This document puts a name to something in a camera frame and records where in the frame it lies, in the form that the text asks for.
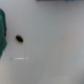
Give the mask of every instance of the black spot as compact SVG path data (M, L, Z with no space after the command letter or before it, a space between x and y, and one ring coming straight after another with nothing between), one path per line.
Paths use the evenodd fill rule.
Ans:
M16 40L20 43L23 43L23 38L20 35L16 36Z

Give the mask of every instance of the dark speck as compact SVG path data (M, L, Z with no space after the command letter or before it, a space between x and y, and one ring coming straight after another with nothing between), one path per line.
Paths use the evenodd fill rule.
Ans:
M20 35L16 36L16 40L20 43L23 43L23 38Z
M12 60L12 57L10 58L10 61Z

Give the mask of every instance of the white surface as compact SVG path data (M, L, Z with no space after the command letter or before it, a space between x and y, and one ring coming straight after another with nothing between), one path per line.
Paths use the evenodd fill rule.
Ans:
M84 84L84 2L0 0L0 7L8 28L0 84Z

